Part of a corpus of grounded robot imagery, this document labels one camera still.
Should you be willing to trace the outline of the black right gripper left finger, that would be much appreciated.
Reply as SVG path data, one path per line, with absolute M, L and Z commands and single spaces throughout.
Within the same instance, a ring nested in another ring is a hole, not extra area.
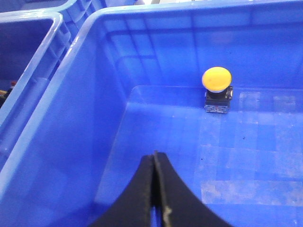
M 91 227 L 149 227 L 151 225 L 153 155 L 143 156 L 129 184 Z

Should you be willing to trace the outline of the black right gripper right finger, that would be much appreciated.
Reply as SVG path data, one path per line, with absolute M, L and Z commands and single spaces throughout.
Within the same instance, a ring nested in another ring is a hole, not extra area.
M 154 206 L 159 227 L 231 227 L 188 188 L 163 152 L 154 153 Z

